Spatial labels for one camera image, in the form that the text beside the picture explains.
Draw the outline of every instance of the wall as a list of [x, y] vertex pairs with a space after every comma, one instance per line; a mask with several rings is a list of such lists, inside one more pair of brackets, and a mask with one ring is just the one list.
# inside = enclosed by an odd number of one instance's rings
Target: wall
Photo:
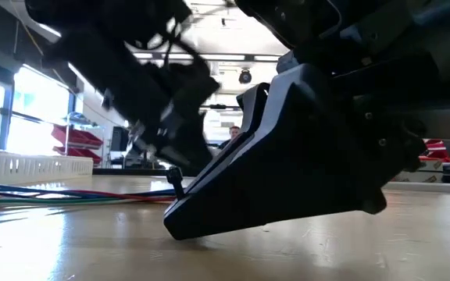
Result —
[[[13, 14], [0, 9], [0, 66], [18, 71], [22, 64], [32, 66], [55, 80], [61, 80], [51, 69], [41, 68], [41, 54], [49, 41], [24, 25]], [[76, 76], [66, 66], [55, 66], [56, 72], [68, 86], [75, 85]]]
[[104, 130], [88, 130], [96, 137], [102, 139], [104, 137], [104, 155], [102, 150], [95, 151], [98, 156], [101, 156], [104, 161], [104, 167], [109, 151], [109, 142], [113, 135], [114, 126], [123, 126], [124, 118], [119, 115], [115, 110], [107, 112], [102, 107], [102, 96], [95, 92], [95, 89], [89, 83], [83, 83], [78, 80], [77, 85], [82, 91], [78, 95], [76, 102], [76, 111], [83, 113], [91, 121], [96, 122], [100, 126], [104, 127]]

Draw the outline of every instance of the person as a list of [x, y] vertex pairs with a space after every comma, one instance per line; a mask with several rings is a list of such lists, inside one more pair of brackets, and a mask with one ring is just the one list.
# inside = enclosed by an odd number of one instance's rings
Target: person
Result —
[[220, 144], [218, 146], [219, 149], [224, 149], [227, 144], [230, 143], [230, 141], [232, 141], [238, 134], [239, 134], [239, 130], [241, 128], [239, 128], [238, 126], [232, 126], [230, 127], [230, 129], [228, 130], [228, 133], [230, 134], [230, 139], [229, 140], [225, 140], [222, 144]]

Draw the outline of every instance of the bolt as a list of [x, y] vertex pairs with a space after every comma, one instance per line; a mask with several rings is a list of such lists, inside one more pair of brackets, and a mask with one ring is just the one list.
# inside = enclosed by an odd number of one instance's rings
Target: bolt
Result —
[[375, 41], [376, 39], [378, 39], [378, 34], [377, 34], [376, 32], [373, 32], [373, 33], [369, 36], [369, 38], [370, 38], [372, 41]]

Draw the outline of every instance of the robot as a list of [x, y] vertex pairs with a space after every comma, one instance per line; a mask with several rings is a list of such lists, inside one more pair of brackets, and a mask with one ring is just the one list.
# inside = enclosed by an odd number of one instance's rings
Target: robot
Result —
[[[164, 215], [177, 240], [314, 215], [376, 214], [386, 208], [382, 186], [419, 168], [423, 138], [450, 140], [450, 0], [228, 2], [291, 51], [270, 83], [237, 98], [240, 135], [216, 157], [198, 108], [219, 84], [176, 29], [166, 30], [171, 19], [188, 26], [182, 0], [26, 5], [62, 34], [44, 64], [70, 62], [135, 124], [137, 144], [198, 173], [176, 188]], [[157, 34], [163, 40], [154, 48], [179, 46], [193, 63], [140, 64], [126, 44], [149, 50]]]

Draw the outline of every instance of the red shelf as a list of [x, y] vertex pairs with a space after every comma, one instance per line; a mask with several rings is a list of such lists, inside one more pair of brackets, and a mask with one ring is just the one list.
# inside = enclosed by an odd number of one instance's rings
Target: red shelf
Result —
[[442, 140], [428, 140], [425, 141], [425, 144], [430, 152], [427, 156], [420, 157], [421, 160], [442, 160], [450, 163], [449, 154]]
[[55, 125], [52, 131], [52, 136], [58, 140], [63, 146], [66, 145], [69, 148], [82, 148], [82, 149], [99, 149], [103, 141], [95, 137], [92, 133], [70, 129], [69, 140], [66, 140], [67, 127]]
[[[53, 150], [57, 151], [61, 155], [65, 155], [65, 153], [66, 153], [66, 149], [65, 148], [54, 147]], [[93, 159], [93, 163], [95, 165], [100, 164], [100, 162], [102, 161], [101, 157], [96, 155], [94, 152], [89, 151], [88, 149], [69, 148], [67, 156], [92, 158]]]

